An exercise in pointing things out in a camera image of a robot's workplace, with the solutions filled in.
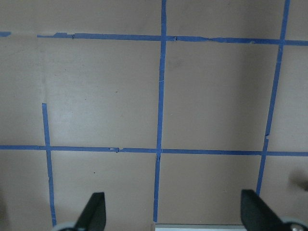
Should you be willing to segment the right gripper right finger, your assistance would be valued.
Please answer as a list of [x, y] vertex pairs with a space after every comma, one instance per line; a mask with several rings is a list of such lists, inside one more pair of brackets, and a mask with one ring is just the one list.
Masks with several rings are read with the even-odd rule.
[[247, 231], [285, 231], [282, 220], [253, 191], [241, 191], [241, 221]]

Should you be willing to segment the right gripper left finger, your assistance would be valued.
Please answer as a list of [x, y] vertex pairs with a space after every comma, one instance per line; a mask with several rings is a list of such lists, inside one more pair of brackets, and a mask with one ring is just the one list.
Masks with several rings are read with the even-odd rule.
[[103, 231], [106, 226], [104, 192], [93, 193], [74, 225], [76, 231]]

